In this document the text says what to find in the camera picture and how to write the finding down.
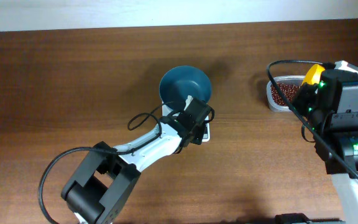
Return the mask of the yellow plastic measuring scoop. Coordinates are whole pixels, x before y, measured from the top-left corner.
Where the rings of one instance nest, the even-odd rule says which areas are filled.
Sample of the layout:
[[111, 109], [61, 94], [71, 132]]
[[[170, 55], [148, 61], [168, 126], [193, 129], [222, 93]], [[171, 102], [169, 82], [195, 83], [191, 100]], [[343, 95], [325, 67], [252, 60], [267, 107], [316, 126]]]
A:
[[320, 79], [321, 79], [321, 74], [325, 71], [325, 68], [322, 65], [319, 64], [314, 64], [306, 73], [303, 81], [302, 81], [302, 85], [303, 84], [308, 84], [308, 85], [314, 85], [314, 84], [319, 84], [320, 83]]

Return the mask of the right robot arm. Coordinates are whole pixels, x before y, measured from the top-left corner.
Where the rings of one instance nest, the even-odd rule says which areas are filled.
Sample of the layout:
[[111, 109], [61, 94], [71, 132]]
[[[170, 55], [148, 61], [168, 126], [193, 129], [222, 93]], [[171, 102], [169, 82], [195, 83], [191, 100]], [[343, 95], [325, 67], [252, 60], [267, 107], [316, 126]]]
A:
[[330, 69], [302, 84], [293, 106], [316, 131], [318, 156], [331, 176], [346, 223], [358, 223], [358, 73]]

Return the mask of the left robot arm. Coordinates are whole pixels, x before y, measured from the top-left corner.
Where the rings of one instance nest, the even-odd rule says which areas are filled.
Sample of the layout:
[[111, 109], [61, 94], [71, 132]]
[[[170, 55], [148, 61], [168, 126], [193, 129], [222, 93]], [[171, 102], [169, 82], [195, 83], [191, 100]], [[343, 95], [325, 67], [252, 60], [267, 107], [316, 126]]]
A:
[[142, 171], [163, 157], [180, 153], [190, 143], [200, 145], [213, 118], [210, 105], [189, 97], [133, 141], [114, 147], [97, 143], [63, 187], [62, 199], [80, 223], [112, 223]]

